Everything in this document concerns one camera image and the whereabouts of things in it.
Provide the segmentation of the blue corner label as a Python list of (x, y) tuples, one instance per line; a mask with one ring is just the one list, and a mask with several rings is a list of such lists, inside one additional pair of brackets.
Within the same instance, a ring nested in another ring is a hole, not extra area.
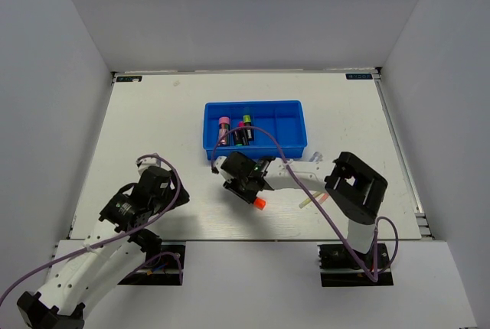
[(117, 83), (138, 83), (142, 81), (142, 76), (118, 76)]
[(371, 73), (346, 73), (347, 80), (373, 80)]

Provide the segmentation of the left blue corner label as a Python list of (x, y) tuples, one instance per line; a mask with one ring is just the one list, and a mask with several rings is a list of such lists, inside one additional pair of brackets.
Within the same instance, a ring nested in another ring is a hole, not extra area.
[(142, 81), (142, 76), (118, 76), (117, 83), (138, 83)]

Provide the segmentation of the blue plastic divided tray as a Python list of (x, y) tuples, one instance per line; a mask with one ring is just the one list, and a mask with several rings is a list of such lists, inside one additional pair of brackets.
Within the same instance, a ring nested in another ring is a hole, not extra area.
[[(229, 120), (230, 129), (240, 122), (261, 128), (251, 130), (247, 145), (236, 145), (230, 135), (225, 145), (216, 145), (221, 133), (220, 119)], [(204, 107), (203, 148), (207, 158), (240, 151), (250, 158), (279, 156), (278, 143), (287, 158), (301, 158), (308, 144), (302, 104), (298, 100), (207, 103)]]

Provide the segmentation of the thin yellow highlighter pen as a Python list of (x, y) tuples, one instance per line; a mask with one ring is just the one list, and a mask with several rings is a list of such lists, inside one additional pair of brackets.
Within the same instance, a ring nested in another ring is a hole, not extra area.
[[(316, 192), (314, 193), (312, 196), (316, 199), (317, 197), (321, 196), (322, 193), (320, 192)], [(306, 199), (304, 199), (304, 201), (302, 201), (300, 204), (299, 204), (299, 208), (302, 209), (304, 208), (305, 206), (307, 206), (308, 204), (310, 204), (312, 202), (312, 200), (308, 197)]]

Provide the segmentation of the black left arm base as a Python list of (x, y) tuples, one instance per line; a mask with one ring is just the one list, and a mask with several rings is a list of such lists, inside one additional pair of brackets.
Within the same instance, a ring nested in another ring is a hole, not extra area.
[(118, 285), (181, 286), (184, 278), (185, 243), (162, 244), (161, 255), (127, 275)]

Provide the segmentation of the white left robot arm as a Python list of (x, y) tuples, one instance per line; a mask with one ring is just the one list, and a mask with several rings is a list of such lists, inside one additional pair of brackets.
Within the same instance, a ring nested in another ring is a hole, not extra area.
[(121, 187), (100, 211), (78, 255), (36, 292), (24, 292), (18, 310), (29, 328), (82, 328), (95, 305), (141, 269), (180, 272), (177, 253), (166, 251), (149, 220), (189, 201), (174, 171), (147, 166), (136, 183)]

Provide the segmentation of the right blue corner label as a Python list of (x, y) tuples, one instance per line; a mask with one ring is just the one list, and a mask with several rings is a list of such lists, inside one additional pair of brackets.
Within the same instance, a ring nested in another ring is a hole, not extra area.
[(373, 80), (371, 73), (346, 73), (347, 80)]

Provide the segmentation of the black highlighter orange cap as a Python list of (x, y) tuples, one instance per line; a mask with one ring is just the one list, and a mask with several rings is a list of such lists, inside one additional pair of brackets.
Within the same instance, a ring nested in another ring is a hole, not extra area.
[(256, 197), (255, 200), (252, 202), (252, 205), (254, 205), (255, 208), (259, 210), (263, 210), (266, 206), (266, 201), (262, 198)]

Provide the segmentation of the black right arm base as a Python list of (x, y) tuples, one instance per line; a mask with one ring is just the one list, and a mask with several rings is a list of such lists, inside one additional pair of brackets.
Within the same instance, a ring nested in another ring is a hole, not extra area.
[(384, 243), (377, 245), (378, 280), (372, 282), (343, 244), (318, 245), (320, 278), (323, 288), (393, 286), (390, 257)]

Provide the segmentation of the glue stick pink cap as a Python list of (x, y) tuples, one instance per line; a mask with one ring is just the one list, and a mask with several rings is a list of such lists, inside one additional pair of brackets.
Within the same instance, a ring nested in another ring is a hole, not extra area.
[(227, 116), (222, 116), (218, 119), (218, 145), (219, 146), (229, 146), (230, 145), (230, 118)]

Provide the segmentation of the black highlighter pink cap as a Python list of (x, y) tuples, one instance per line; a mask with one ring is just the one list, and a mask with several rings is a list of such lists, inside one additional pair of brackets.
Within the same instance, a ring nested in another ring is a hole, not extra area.
[(234, 144), (236, 146), (249, 145), (247, 130), (244, 128), (244, 126), (243, 121), (238, 123), (238, 130), (234, 133)]

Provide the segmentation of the thin orange highlighter pen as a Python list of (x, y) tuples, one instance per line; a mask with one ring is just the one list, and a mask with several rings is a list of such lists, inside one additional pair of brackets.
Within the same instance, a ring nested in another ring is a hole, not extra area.
[(328, 194), (323, 194), (317, 201), (320, 203), (320, 204), (323, 204), (327, 199), (328, 199), (329, 195)]

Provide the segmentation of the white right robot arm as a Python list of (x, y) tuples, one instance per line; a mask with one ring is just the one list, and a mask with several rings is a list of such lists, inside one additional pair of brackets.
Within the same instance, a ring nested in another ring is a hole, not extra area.
[(333, 164), (275, 157), (254, 161), (233, 151), (214, 161), (214, 171), (224, 178), (225, 189), (249, 204), (258, 204), (261, 191), (305, 188), (327, 194), (348, 218), (346, 259), (362, 267), (374, 256), (375, 224), (387, 181), (350, 152), (341, 152)]

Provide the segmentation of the black highlighter yellow cap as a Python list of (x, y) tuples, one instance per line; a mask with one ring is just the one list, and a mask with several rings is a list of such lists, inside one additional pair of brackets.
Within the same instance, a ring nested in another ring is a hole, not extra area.
[(247, 137), (247, 141), (252, 142), (254, 140), (254, 133), (253, 133), (253, 129), (251, 128), (252, 119), (251, 119), (250, 115), (244, 115), (243, 116), (243, 124), (246, 127), (245, 128), (245, 134)]

